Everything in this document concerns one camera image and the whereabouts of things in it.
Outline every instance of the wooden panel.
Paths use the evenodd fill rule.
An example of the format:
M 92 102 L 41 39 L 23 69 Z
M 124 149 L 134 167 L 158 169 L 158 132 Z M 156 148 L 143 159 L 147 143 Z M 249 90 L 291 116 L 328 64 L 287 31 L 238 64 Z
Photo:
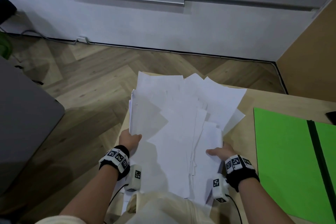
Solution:
M 336 102 L 336 0 L 276 62 L 288 93 Z

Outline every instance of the beige sleeve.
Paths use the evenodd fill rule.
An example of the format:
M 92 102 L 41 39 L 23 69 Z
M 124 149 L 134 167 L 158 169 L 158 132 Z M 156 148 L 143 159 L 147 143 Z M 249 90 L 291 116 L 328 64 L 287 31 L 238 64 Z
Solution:
M 86 224 L 80 218 L 73 216 L 53 216 L 36 222 L 35 224 Z

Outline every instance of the green plant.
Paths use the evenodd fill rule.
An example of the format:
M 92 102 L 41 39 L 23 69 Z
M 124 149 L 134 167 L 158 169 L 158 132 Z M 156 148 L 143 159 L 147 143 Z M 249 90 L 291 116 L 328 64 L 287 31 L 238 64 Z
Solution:
M 5 59 L 9 59 L 13 51 L 13 46 L 10 41 L 7 39 L 6 35 L 0 32 L 0 56 Z

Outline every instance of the wooden table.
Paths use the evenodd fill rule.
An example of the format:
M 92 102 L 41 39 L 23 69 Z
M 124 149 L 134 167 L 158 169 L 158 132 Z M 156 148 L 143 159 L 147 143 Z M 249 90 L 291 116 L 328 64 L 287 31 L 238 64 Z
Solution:
M 235 126 L 228 134 L 224 136 L 224 141 L 228 142 L 233 148 L 245 157 L 247 157 L 254 167 L 257 169 L 257 152 L 254 131 L 254 115 L 253 108 L 263 108 L 290 116 L 302 118 L 305 120 L 313 120 L 317 122 L 331 124 L 325 113 L 336 111 L 336 103 L 327 102 L 317 99 L 309 99 L 303 97 L 290 96 L 279 93 L 266 92 L 261 90 L 247 89 L 245 96 L 241 100 L 238 109 L 246 116 Z M 121 130 L 129 127 L 129 112 L 125 117 Z M 239 193 L 230 188 L 230 195 L 236 201 L 244 224 L 247 224 L 245 211 L 240 199 Z M 119 198 L 118 205 L 122 204 L 122 198 Z M 240 223 L 237 210 L 234 204 L 219 204 L 214 201 L 210 213 L 211 219 L 215 223 Z M 297 224 L 311 223 L 296 217 L 291 218 Z

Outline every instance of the wooden floor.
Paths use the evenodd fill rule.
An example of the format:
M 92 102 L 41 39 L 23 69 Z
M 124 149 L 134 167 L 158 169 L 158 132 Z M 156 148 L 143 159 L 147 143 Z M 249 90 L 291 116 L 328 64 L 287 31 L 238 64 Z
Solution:
M 62 44 L 39 38 L 11 39 L 13 65 L 66 109 L 8 192 L 0 213 L 18 209 L 21 223 L 58 214 L 96 174 L 98 160 L 116 140 L 138 71 L 193 73 L 222 84 L 283 93 L 271 64 L 167 52 Z

